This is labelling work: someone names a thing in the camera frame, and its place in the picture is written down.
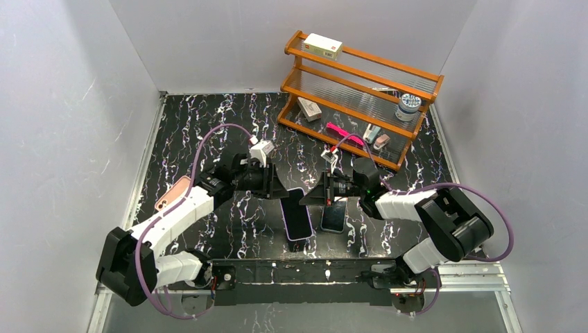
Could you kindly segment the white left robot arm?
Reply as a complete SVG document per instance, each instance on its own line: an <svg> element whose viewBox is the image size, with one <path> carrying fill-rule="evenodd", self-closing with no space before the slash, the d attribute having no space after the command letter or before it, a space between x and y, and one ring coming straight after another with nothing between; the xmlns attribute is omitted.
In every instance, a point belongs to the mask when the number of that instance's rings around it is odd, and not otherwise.
<svg viewBox="0 0 588 333"><path fill-rule="evenodd" d="M210 215L237 191L261 199L288 197L277 167L245 153L218 163L196 176L164 209L129 230L116 227L107 236L96 279L129 305L137 306L156 289L181 281L208 287L211 259L199 250L167 255L166 248L197 220Z"/></svg>

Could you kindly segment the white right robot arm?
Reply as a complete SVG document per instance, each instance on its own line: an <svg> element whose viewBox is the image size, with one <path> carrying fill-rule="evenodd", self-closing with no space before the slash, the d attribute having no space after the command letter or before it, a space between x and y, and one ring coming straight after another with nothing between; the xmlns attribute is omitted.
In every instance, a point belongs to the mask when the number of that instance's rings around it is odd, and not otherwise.
<svg viewBox="0 0 588 333"><path fill-rule="evenodd" d="M358 159L350 176L324 171L317 185L303 195L301 205L330 206L337 197L357 197L365 214L378 220L423 224L428 237L395 259L393 272L412 278L446 262L459 262L494 234L490 220L453 184L395 193L387 189L372 160Z"/></svg>

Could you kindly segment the pink cased phone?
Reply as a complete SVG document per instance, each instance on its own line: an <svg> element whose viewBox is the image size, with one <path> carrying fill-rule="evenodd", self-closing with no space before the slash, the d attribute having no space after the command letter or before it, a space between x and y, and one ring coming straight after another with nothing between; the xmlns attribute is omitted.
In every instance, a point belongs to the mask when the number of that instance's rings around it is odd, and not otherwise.
<svg viewBox="0 0 588 333"><path fill-rule="evenodd" d="M188 176L182 176L176 181L155 203L155 209L157 212L162 211L176 199L182 197L189 186L191 185L191 179Z"/></svg>

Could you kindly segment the black smartphone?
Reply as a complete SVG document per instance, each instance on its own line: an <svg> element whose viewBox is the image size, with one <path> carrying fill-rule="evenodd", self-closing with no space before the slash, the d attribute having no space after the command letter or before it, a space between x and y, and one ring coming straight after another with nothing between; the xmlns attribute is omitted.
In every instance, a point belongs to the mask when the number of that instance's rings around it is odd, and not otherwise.
<svg viewBox="0 0 588 333"><path fill-rule="evenodd" d="M347 199L339 198L331 205L324 207L320 222L320 229L323 232L341 234L345 228L345 216L347 210Z"/></svg>

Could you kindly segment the lilac phone case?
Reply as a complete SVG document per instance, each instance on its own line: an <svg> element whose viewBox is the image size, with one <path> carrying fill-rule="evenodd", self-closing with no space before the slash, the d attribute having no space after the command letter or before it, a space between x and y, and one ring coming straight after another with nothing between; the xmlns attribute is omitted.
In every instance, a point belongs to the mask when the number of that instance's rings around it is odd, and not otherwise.
<svg viewBox="0 0 588 333"><path fill-rule="evenodd" d="M304 190L300 187L288 190L288 197L280 199L286 238L289 241L301 241L313 235L309 211L300 204Z"/></svg>

